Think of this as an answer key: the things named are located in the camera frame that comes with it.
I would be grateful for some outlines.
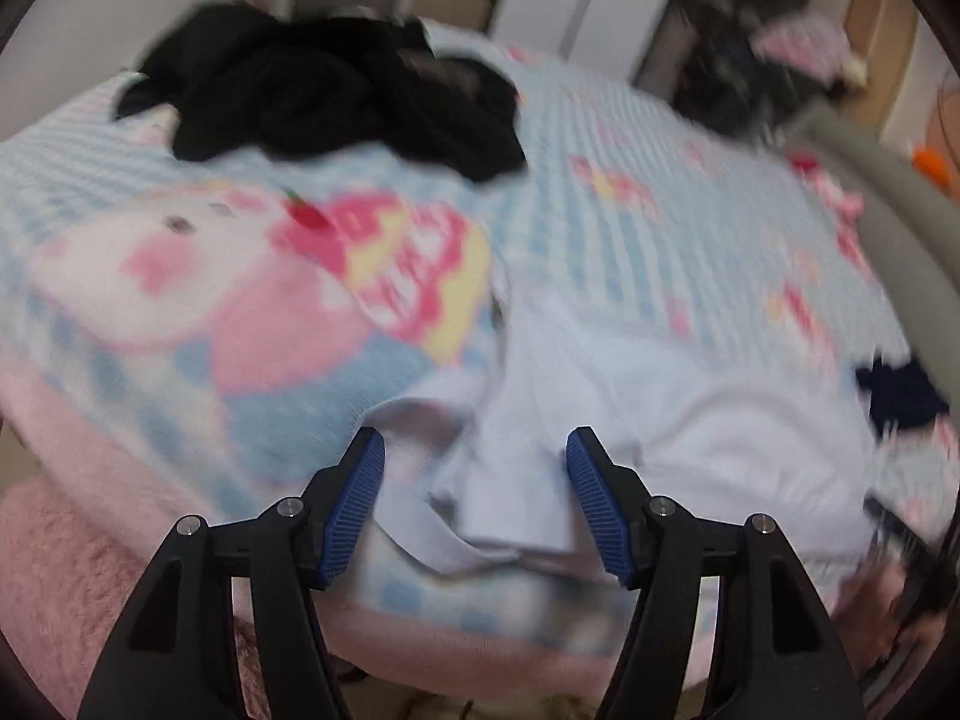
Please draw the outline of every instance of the white garment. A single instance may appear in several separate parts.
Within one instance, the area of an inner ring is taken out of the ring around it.
[[[501,370],[424,382],[404,401],[430,404],[422,420],[409,410],[370,420],[388,442],[374,518],[417,560],[442,573],[520,560],[596,577],[596,548],[563,461],[580,426],[651,494],[696,517],[742,523],[766,512],[808,560],[866,552],[872,528],[862,504],[875,442],[852,395],[720,365],[523,275],[497,291]],[[428,455],[440,459],[412,484],[392,469],[395,461],[419,467]]]

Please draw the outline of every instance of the cartoon pig face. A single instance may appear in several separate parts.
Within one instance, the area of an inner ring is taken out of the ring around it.
[[[212,182],[149,194],[45,242],[32,283],[110,346],[174,343],[271,252],[283,199]]]

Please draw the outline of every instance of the gray headboard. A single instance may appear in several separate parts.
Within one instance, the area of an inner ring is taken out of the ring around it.
[[[812,152],[864,194],[864,251],[960,427],[960,207],[877,137],[817,103],[791,122],[785,153]]]

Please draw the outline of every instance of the metal screw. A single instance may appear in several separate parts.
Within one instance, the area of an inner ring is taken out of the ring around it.
[[[651,498],[649,506],[650,511],[654,512],[657,517],[670,517],[670,514],[677,510],[677,504],[664,495]]]
[[[760,533],[773,533],[776,531],[776,520],[770,517],[770,514],[754,514],[750,518],[750,524],[760,531]]]
[[[299,498],[284,498],[277,504],[277,514],[281,517],[296,517],[304,510],[304,501]]]
[[[181,536],[193,536],[203,527],[203,520],[195,514],[187,514],[176,521],[176,532]]]

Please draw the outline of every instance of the orange object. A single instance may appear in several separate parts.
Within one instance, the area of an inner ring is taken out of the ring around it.
[[[913,167],[923,173],[944,191],[949,191],[950,167],[947,160],[932,148],[918,148],[913,152]]]

